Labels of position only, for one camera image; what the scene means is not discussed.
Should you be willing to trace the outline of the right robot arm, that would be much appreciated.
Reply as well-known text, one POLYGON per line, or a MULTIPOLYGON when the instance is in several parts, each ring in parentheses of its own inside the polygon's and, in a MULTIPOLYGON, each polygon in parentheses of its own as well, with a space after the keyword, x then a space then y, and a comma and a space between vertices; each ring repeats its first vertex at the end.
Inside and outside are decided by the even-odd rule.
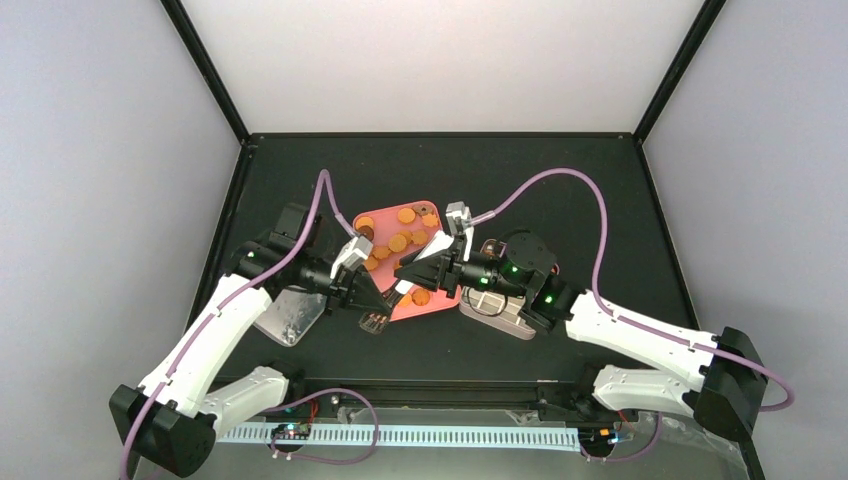
POLYGON ((519 316, 550 333, 604 347, 642 363, 628 370, 601 368, 569 392, 572 410, 593 419, 603 411, 638 409, 692 417, 724 439, 752 438, 767 375, 750 337, 727 327, 719 335, 671 325, 606 302, 554 271, 555 255, 529 231, 518 231, 500 252, 465 248, 463 236, 438 233, 417 255, 402 260, 395 276, 448 295, 461 288, 520 298, 519 316))

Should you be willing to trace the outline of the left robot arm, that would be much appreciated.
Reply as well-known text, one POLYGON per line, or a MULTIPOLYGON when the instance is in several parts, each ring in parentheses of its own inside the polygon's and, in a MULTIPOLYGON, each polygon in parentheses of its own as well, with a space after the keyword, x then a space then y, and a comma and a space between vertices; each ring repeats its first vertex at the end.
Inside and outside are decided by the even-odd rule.
POLYGON ((290 381, 272 367, 210 389, 244 334, 283 292, 318 295, 324 313, 388 312, 364 267, 372 242, 356 233, 329 260, 312 248, 320 222, 308 208, 287 205, 269 231, 236 250, 207 306, 168 356, 138 386, 116 388, 109 409, 127 453, 186 478, 217 439, 283 403, 290 381))

